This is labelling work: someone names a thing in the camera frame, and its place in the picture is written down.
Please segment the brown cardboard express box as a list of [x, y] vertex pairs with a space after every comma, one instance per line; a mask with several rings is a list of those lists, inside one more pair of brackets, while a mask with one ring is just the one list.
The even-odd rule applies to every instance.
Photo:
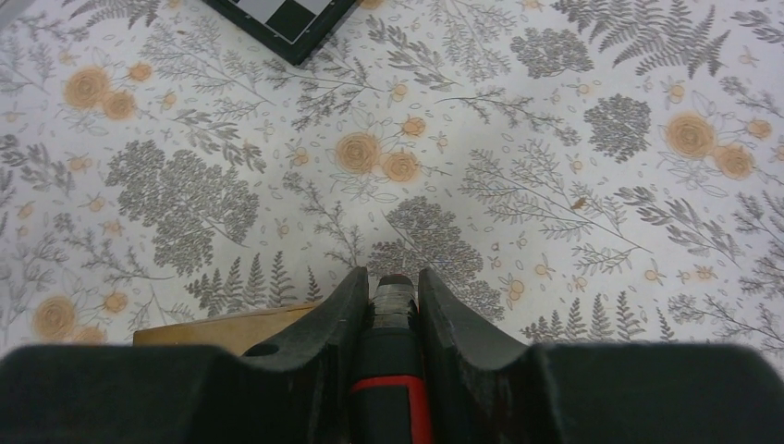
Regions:
[[141, 329], [133, 334], [134, 346], [213, 345], [235, 355], [273, 337], [303, 318], [319, 302], [282, 308], [222, 314], [203, 320]]

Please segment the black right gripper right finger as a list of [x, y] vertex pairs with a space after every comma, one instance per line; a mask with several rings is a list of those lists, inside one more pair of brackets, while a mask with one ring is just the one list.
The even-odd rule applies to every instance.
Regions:
[[779, 443], [783, 383], [736, 345], [524, 345], [418, 278], [438, 443]]

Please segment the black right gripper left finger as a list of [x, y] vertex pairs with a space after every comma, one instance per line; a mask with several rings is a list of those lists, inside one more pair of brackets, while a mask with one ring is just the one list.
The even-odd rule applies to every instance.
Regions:
[[369, 298], [356, 267], [238, 356], [216, 346], [27, 346], [1, 362], [5, 443], [345, 443]]

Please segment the red black utility knife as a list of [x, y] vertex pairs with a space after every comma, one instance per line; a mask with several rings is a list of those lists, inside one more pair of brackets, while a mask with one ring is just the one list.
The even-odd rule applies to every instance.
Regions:
[[349, 374], [352, 443], [433, 443], [416, 289], [382, 277], [362, 319]]

